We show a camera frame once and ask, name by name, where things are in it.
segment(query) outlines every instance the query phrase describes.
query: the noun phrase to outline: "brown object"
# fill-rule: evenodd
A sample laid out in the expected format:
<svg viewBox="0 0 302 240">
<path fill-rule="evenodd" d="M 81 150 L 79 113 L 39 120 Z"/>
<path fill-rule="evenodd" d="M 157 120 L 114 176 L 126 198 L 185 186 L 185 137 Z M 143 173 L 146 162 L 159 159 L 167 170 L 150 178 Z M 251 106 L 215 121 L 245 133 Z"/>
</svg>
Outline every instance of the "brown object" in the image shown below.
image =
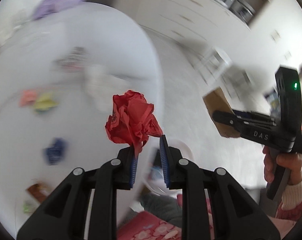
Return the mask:
<svg viewBox="0 0 302 240">
<path fill-rule="evenodd" d="M 43 186 L 39 183 L 27 188 L 29 192 L 40 204 L 47 198 L 47 194 L 43 191 Z"/>
<path fill-rule="evenodd" d="M 230 107 L 226 97 L 221 88 L 217 88 L 208 95 L 203 97 L 203 101 L 207 107 L 208 113 L 212 119 L 212 114 L 215 110 L 232 113 L 232 108 Z M 226 138 L 238 138 L 240 133 L 236 131 L 233 127 L 217 123 L 213 121 L 219 134 Z"/>
</svg>

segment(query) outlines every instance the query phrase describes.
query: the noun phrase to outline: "yellow object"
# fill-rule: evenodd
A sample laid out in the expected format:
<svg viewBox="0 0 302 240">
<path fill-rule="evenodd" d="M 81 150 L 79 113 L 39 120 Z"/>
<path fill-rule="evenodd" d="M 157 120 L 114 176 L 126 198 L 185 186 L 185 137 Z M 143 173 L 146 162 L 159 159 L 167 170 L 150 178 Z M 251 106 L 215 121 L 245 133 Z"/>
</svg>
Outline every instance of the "yellow object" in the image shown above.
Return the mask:
<svg viewBox="0 0 302 240">
<path fill-rule="evenodd" d="M 33 109 L 38 112 L 48 111 L 49 109 L 56 107 L 58 103 L 53 100 L 53 93 L 42 93 L 33 104 Z"/>
</svg>

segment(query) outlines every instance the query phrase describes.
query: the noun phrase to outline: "green object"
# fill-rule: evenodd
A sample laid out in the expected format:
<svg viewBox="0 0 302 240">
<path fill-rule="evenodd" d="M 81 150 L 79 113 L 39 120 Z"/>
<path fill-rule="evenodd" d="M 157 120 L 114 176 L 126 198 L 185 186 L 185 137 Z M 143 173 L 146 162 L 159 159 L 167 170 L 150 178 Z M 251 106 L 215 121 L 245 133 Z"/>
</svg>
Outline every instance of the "green object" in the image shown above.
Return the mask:
<svg viewBox="0 0 302 240">
<path fill-rule="evenodd" d="M 29 201 L 24 202 L 23 209 L 25 214 L 31 214 L 35 211 L 34 206 Z"/>
</svg>

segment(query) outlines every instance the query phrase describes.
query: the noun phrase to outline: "pink sleeve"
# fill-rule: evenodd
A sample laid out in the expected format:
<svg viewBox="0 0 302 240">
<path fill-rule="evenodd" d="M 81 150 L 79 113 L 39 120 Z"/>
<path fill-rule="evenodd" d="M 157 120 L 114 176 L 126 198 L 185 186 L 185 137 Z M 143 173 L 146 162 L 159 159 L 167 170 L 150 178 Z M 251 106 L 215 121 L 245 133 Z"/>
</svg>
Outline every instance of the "pink sleeve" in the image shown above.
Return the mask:
<svg viewBox="0 0 302 240">
<path fill-rule="evenodd" d="M 302 202 L 294 209 L 282 210 L 283 202 L 281 202 L 276 213 L 276 218 L 297 221 L 302 216 Z"/>
</svg>

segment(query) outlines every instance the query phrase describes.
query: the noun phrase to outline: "blue object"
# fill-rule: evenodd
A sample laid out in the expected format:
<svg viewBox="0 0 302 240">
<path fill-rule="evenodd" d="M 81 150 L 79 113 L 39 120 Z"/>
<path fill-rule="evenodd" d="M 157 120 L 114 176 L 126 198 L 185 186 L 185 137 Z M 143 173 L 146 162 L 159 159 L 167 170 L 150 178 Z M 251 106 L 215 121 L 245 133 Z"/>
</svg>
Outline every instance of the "blue object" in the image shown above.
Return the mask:
<svg viewBox="0 0 302 240">
<path fill-rule="evenodd" d="M 164 182 L 167 185 L 167 188 L 170 186 L 170 172 L 169 172 L 169 162 L 167 158 L 167 153 L 165 150 L 165 145 L 163 141 L 163 137 L 160 137 L 160 158 L 161 165 L 163 170 Z"/>
<path fill-rule="evenodd" d="M 66 141 L 61 138 L 55 138 L 51 147 L 44 150 L 49 165 L 56 165 L 64 157 Z"/>
<path fill-rule="evenodd" d="M 135 175 L 137 173 L 137 166 L 138 166 L 138 157 L 132 158 L 131 166 L 130 166 L 130 185 L 133 188 L 133 184 L 135 183 Z"/>
</svg>

